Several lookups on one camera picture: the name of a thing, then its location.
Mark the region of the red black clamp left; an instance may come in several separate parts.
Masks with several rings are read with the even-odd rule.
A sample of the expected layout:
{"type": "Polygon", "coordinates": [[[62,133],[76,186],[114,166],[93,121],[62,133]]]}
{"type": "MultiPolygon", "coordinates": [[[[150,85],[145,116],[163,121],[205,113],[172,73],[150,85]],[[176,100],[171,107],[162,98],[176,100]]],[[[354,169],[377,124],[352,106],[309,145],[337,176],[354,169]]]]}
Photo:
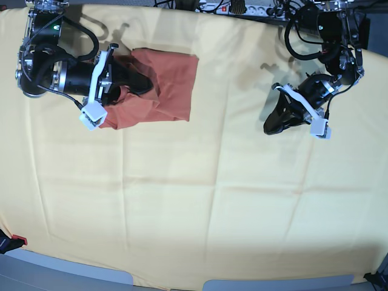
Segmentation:
{"type": "Polygon", "coordinates": [[[0,230],[0,254],[5,254],[9,251],[21,248],[28,244],[27,239],[18,235],[9,237],[2,230],[0,230]]]}

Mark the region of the salmon red T-shirt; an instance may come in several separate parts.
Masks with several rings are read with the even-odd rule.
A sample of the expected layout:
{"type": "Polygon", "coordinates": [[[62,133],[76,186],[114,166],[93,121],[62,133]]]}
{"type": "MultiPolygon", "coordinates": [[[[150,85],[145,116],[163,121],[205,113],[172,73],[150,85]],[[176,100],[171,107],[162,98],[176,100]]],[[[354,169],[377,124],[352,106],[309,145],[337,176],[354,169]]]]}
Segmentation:
{"type": "Polygon", "coordinates": [[[114,89],[104,106],[107,117],[100,128],[120,130],[140,122],[189,121],[197,56],[136,48],[116,60],[148,77],[153,88],[142,94],[132,93],[129,85],[114,89]]]}

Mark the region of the black clamp right corner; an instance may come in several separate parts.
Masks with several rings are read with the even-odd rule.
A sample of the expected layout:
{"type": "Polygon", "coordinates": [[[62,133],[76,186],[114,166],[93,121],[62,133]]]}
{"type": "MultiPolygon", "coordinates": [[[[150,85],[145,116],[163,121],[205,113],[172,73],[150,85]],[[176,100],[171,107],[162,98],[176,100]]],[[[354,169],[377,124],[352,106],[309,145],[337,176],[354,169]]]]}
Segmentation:
{"type": "Polygon", "coordinates": [[[364,279],[371,283],[374,291],[388,291],[388,278],[387,274],[376,272],[366,273],[364,279]]]}

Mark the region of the white power strip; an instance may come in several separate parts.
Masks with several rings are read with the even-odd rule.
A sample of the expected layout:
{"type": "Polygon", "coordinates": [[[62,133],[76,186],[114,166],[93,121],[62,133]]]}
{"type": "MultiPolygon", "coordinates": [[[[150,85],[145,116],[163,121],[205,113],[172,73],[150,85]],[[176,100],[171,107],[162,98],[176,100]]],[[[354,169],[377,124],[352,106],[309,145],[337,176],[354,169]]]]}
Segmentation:
{"type": "Polygon", "coordinates": [[[246,3],[246,12],[243,15],[234,15],[230,13],[230,1],[219,1],[219,2],[209,2],[209,1],[200,1],[199,6],[196,8],[196,12],[200,13],[210,13],[216,15],[226,15],[226,16],[251,16],[251,17],[279,17],[284,16],[284,12],[281,7],[274,7],[272,4],[269,6],[262,5],[252,5],[246,3]]]}

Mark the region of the pale yellow table cloth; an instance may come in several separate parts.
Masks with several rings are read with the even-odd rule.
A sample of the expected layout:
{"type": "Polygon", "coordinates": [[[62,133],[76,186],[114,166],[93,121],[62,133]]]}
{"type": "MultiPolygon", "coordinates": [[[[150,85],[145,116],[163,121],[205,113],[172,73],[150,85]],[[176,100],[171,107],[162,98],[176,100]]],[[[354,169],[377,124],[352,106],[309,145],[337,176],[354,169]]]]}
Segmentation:
{"type": "Polygon", "coordinates": [[[1,229],[36,253],[123,270],[140,286],[212,279],[362,280],[387,254],[387,58],[330,106],[328,140],[268,136],[278,94],[318,65],[280,28],[225,16],[85,5],[101,47],[196,55],[189,121],[89,131],[68,99],[23,95],[27,9],[1,13],[1,229]]]}

